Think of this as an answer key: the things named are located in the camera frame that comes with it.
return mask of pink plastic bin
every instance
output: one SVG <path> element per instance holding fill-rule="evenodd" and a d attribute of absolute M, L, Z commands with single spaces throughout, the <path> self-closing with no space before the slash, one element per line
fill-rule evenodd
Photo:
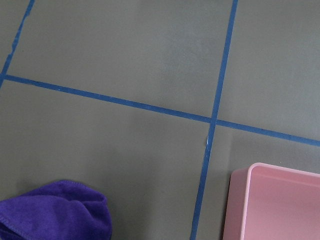
<path fill-rule="evenodd" d="M 234 171 L 223 240 L 320 240 L 320 174 L 264 163 Z"/>

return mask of blue line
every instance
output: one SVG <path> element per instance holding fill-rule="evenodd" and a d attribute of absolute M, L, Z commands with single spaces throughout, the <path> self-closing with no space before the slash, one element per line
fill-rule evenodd
<path fill-rule="evenodd" d="M 219 126 L 228 127 L 232 129 L 243 130 L 243 131 L 247 131 L 255 134 L 261 134 L 261 135 L 266 135 L 266 136 L 270 136 L 278 139 L 284 139 L 284 140 L 289 140 L 293 142 L 298 142 L 301 144 L 308 144 L 308 145 L 320 147 L 320 141 L 301 137 L 301 136 L 290 135 L 282 132 L 266 130 L 266 129 L 262 129 L 254 126 L 248 126 L 248 125 L 243 125 L 243 124 L 234 123 L 230 121 L 223 121 L 223 120 L 217 120 L 216 124 Z"/>
<path fill-rule="evenodd" d="M 98 100 L 105 101 L 105 102 L 121 104 L 121 105 L 125 105 L 125 106 L 149 110 L 149 111 L 162 113 L 162 114 L 168 114 L 168 115 L 172 115 L 172 116 L 176 116 L 176 117 L 180 117 L 180 118 L 185 118 L 185 119 L 191 119 L 191 120 L 195 120 L 195 121 L 199 121 L 199 122 L 203 122 L 203 123 L 210 123 L 210 117 L 196 115 L 196 114 L 192 114 L 192 113 L 188 113 L 188 112 L 172 110 L 172 109 L 163 108 L 163 107 L 159 107 L 159 106 L 153 106 L 153 105 L 149 105 L 149 104 L 145 104 L 145 103 L 125 100 L 125 99 L 102 95 L 102 94 L 93 93 L 93 92 L 89 92 L 89 91 L 82 91 L 82 90 L 78 90 L 78 89 L 74 89 L 74 88 L 70 88 L 70 87 L 54 85 L 54 84 L 45 83 L 45 82 L 41 82 L 41 81 L 34 81 L 34 80 L 30 80 L 30 79 L 22 78 L 22 77 L 18 77 L 18 76 L 6 75 L 4 78 L 6 80 L 17 82 L 17 83 L 29 84 L 29 85 L 33 85 L 33 86 L 40 87 L 40 88 L 55 90 L 55 91 L 64 92 L 64 93 L 68 93 L 68 94 L 74 94 L 74 95 L 78 95 L 78 96 L 82 96 L 82 97 L 86 97 L 86 98 L 98 99 Z"/>
<path fill-rule="evenodd" d="M 25 13 L 24 13 L 24 16 L 22 18 L 22 21 L 20 23 L 20 26 L 18 28 L 18 31 L 14 37 L 14 40 L 13 40 L 13 43 L 12 43 L 12 51 L 11 53 L 6 57 L 6 60 L 5 60 L 5 63 L 3 65 L 3 68 L 2 68 L 2 72 L 1 72 L 1 75 L 0 75 L 0 88 L 2 86 L 2 83 L 4 81 L 4 76 L 7 74 L 7 71 L 8 71 L 8 68 L 10 66 L 10 63 L 12 61 L 12 58 L 15 54 L 15 51 L 16 51 L 16 48 L 18 46 L 18 43 L 19 43 L 19 39 L 20 39 L 20 35 L 21 35 L 21 31 L 22 31 L 22 28 L 25 24 L 25 20 L 26 18 L 29 16 L 30 12 L 31 12 L 31 9 L 32 7 L 34 6 L 34 3 L 35 3 L 35 0 L 30 0 L 28 6 L 26 7 L 26 10 L 25 10 Z"/>
<path fill-rule="evenodd" d="M 201 170 L 201 176 L 200 176 L 200 183 L 199 183 L 195 206 L 194 206 L 190 240 L 195 240 L 196 236 L 197 236 L 201 206 L 202 206 L 202 201 L 204 198 L 204 191 L 205 191 L 205 185 L 206 185 L 206 179 L 207 179 L 207 173 L 208 173 L 209 160 L 210 160 L 210 155 L 211 155 L 212 144 L 214 141 L 216 121 L 217 121 L 217 117 L 218 117 L 221 94 L 222 94 L 222 89 L 223 89 L 224 80 L 225 80 L 225 73 L 226 73 L 226 69 L 227 69 L 229 49 L 230 49 L 230 44 L 231 44 L 232 32 L 233 32 L 233 28 L 234 28 L 237 5 L 238 5 L 238 0 L 233 0 L 231 12 L 230 12 L 229 23 L 228 23 L 228 28 L 227 28 L 226 37 L 225 37 L 223 56 L 222 56 L 222 61 L 221 61 L 221 66 L 220 66 L 220 73 L 219 73 L 218 83 L 217 83 L 216 91 L 215 91 L 211 121 L 210 121 L 210 126 L 209 126 L 209 131 L 208 131 L 208 139 L 207 139 L 207 144 L 206 144 L 204 156 L 203 156 L 203 164 L 202 164 L 202 170 Z"/>

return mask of blue grid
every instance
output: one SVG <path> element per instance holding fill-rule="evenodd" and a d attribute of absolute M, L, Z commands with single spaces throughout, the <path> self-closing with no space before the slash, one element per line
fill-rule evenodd
<path fill-rule="evenodd" d="M 105 101 L 105 102 L 125 105 L 125 106 L 129 106 L 129 107 L 133 107 L 133 108 L 144 109 L 144 110 L 153 111 L 153 112 L 157 112 L 157 113 L 172 115 L 175 117 L 186 118 L 186 119 L 199 121 L 199 122 L 203 122 L 203 123 L 209 123 L 208 138 L 207 138 L 207 144 L 206 144 L 205 152 L 204 152 L 204 156 L 203 156 L 202 170 L 201 170 L 201 175 L 200 175 L 198 192 L 197 192 L 197 196 L 196 196 L 196 203 L 195 203 L 195 207 L 194 207 L 190 240 L 195 240 L 196 235 L 197 235 L 198 224 L 199 224 L 200 213 L 201 213 L 201 206 L 202 206 L 205 185 L 206 185 L 206 178 L 207 178 L 208 167 L 209 167 L 209 160 L 210 160 L 212 145 L 214 142 L 216 126 L 222 126 L 222 127 L 242 130 L 242 131 L 246 131 L 246 132 L 250 132 L 250 133 L 255 133 L 255 134 L 260 134 L 260 135 L 265 135 L 265 136 L 269 136 L 269 137 L 274 137 L 274 138 L 279 138 L 279 139 L 284 139 L 284 140 L 288 140 L 288 141 L 293 141 L 293 142 L 298 142 L 298 143 L 302 143 L 302 144 L 320 147 L 319 140 L 314 140 L 314 139 L 310 139 L 310 138 L 300 137 L 300 136 L 296 136 L 296 135 L 290 135 L 290 134 L 286 134 L 286 133 L 282 133 L 282 132 L 271 131 L 271 130 L 262 129 L 262 128 L 258 128 L 258 127 L 254 127 L 254 126 L 248 126 L 248 125 L 244 125 L 244 124 L 239 124 L 239 123 L 235 123 L 235 122 L 229 122 L 229 121 L 224 121 L 224 120 L 218 119 L 219 105 L 220 105 L 220 100 L 221 100 L 221 95 L 222 95 L 222 90 L 223 90 L 225 73 L 226 73 L 226 69 L 227 69 L 229 49 L 230 49 L 230 44 L 231 44 L 233 26 L 234 26 L 235 17 L 236 17 L 238 0 L 232 1 L 232 7 L 231 7 L 231 11 L 230 11 L 230 17 L 229 17 L 229 22 L 228 22 L 228 27 L 227 27 L 224 50 L 223 50 L 223 55 L 222 55 L 219 78 L 218 78 L 218 83 L 217 83 L 217 87 L 216 87 L 211 117 L 201 116 L 201 115 L 192 114 L 192 113 L 183 112 L 183 111 L 177 111 L 177 110 L 173 110 L 173 109 L 169 109 L 169 108 L 149 105 L 149 104 L 145 104 L 145 103 L 141 103 L 141 102 L 130 101 L 130 100 L 126 100 L 126 99 L 121 99 L 121 98 L 117 98 L 117 97 L 112 97 L 112 96 L 107 96 L 107 95 L 103 95 L 103 94 L 83 91 L 83 90 L 74 89 L 74 88 L 70 88 L 70 87 L 50 84 L 50 83 L 46 83 L 46 82 L 34 81 L 34 80 L 23 78 L 23 77 L 8 75 L 7 72 L 8 72 L 9 66 L 11 64 L 12 58 L 14 56 L 14 53 L 16 51 L 16 48 L 18 46 L 20 35 L 21 35 L 22 29 L 23 29 L 23 25 L 25 23 L 27 16 L 30 14 L 30 12 L 33 8 L 34 3 L 35 3 L 35 0 L 29 1 L 29 4 L 26 8 L 26 11 L 25 11 L 24 16 L 22 18 L 22 21 L 21 21 L 20 26 L 18 28 L 18 31 L 15 35 L 15 38 L 12 43 L 12 51 L 7 56 L 6 61 L 4 63 L 4 66 L 2 68 L 2 71 L 0 73 L 0 88 L 2 86 L 3 81 L 7 80 L 7 81 L 17 82 L 17 83 L 21 83 L 21 84 L 33 85 L 33 86 L 36 86 L 39 88 L 45 88 L 45 89 L 55 90 L 55 91 L 64 92 L 64 93 L 68 93 L 68 94 L 78 95 L 78 96 L 82 96 L 82 97 L 86 97 L 86 98 L 97 99 L 97 100 L 101 100 L 101 101 Z"/>

